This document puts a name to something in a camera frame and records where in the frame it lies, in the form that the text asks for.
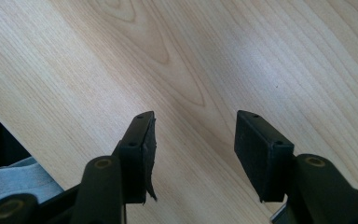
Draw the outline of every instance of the black plastic tab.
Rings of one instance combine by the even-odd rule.
[[[283,200],[294,147],[257,114],[238,111],[234,149],[260,201]]]

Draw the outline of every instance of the wood grain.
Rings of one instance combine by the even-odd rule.
[[[233,152],[260,114],[358,188],[358,1],[0,1],[0,120],[65,189],[156,112],[130,223],[268,223]]]

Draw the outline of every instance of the black metal frame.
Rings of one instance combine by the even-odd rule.
[[[127,223],[126,203],[145,203],[156,139],[154,112],[136,116],[113,155],[91,160],[81,183],[38,204],[32,194],[0,200],[0,223]]]
[[[295,145],[267,121],[239,111],[235,152],[260,201],[287,203],[274,224],[358,224],[358,190],[320,156],[294,156]]]

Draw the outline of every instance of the gray cloth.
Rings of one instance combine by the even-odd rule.
[[[0,199],[31,193],[42,203],[61,192],[62,188],[32,157],[0,168]]]

